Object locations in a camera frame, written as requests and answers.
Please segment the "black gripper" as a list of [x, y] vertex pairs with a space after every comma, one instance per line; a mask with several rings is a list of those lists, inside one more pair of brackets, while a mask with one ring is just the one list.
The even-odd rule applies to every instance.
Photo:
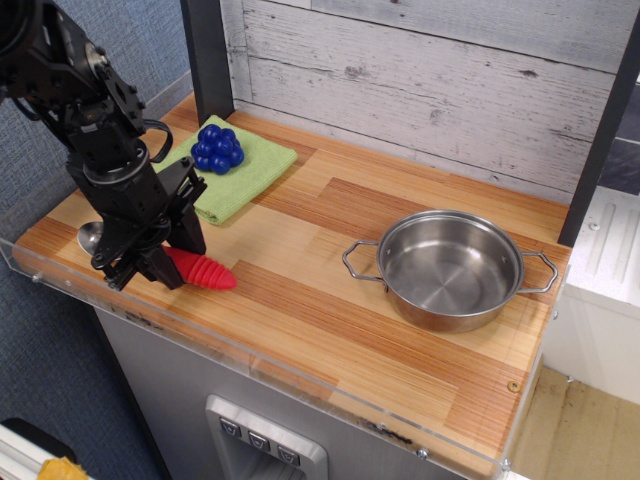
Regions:
[[163, 246], [206, 253], [194, 207], [206, 184], [192, 157], [157, 172], [148, 150], [140, 147], [128, 164], [97, 171], [74, 153], [67, 170], [102, 219], [103, 233], [91, 265], [103, 273], [110, 288], [124, 289], [138, 273], [170, 290], [185, 284]]

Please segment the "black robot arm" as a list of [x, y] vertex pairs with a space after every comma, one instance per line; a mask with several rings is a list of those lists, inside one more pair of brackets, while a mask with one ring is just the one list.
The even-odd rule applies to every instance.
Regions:
[[140, 273], [182, 286], [168, 249], [205, 253], [194, 203], [206, 184], [189, 156], [155, 171], [173, 138], [150, 155], [141, 137], [168, 126], [144, 119], [136, 88], [54, 2], [2, 2], [1, 96], [67, 148], [67, 171], [102, 219], [91, 264], [108, 285]]

